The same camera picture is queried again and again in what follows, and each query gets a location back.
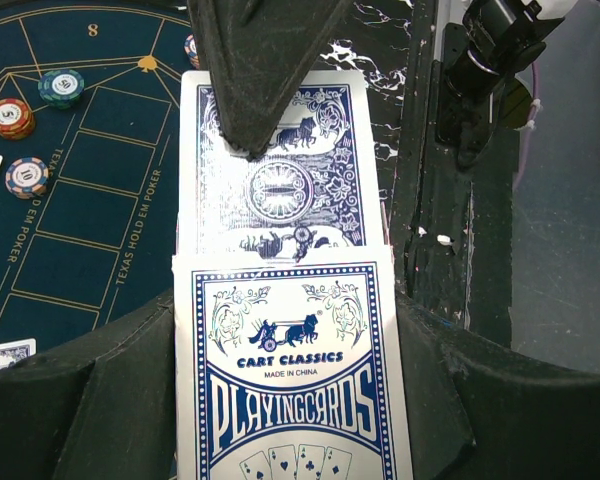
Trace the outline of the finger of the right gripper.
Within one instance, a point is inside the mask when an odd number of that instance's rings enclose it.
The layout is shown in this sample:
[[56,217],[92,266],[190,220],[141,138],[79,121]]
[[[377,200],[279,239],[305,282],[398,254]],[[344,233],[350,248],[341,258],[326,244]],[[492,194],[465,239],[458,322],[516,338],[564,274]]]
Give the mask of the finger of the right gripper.
[[189,1],[200,64],[210,73],[221,133],[250,159],[268,148],[293,95],[349,1]]

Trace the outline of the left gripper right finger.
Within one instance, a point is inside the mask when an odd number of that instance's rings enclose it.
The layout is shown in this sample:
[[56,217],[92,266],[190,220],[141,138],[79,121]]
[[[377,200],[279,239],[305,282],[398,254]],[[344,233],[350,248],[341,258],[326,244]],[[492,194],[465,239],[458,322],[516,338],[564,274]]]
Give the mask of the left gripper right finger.
[[600,479],[600,375],[396,311],[415,478]]

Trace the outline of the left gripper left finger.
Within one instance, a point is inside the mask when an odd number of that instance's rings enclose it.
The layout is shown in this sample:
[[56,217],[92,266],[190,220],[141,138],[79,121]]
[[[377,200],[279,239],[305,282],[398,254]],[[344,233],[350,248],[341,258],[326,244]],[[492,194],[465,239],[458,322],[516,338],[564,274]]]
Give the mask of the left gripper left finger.
[[0,369],[0,479],[166,479],[174,296]]

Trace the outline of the white-blue poker chip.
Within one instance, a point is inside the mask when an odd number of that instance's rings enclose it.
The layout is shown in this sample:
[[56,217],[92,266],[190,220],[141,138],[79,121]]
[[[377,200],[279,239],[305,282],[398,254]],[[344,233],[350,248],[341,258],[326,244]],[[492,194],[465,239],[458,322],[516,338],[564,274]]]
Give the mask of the white-blue poker chip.
[[5,186],[19,199],[43,196],[47,191],[50,174],[46,164],[37,157],[14,161],[5,174]]
[[186,37],[184,44],[183,44],[183,48],[184,48],[184,52],[187,56],[187,59],[188,59],[190,65],[194,69],[199,69],[200,68],[199,55],[198,55],[197,47],[195,44],[194,36],[192,34],[189,34]]

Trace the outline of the blue-backed playing cards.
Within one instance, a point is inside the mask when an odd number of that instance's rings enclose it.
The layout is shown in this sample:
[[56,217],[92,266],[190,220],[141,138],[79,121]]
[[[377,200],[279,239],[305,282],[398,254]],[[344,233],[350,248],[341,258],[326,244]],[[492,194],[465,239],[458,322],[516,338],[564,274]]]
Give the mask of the blue-backed playing cards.
[[210,75],[182,76],[176,250],[292,261],[384,241],[366,82],[312,71],[264,153],[229,144]]

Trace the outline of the blue playing card deck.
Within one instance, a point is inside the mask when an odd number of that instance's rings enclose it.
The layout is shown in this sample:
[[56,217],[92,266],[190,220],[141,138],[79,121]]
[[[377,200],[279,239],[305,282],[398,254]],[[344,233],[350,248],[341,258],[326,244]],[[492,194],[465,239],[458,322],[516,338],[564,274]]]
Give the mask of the blue playing card deck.
[[173,258],[181,479],[410,479],[393,255]]

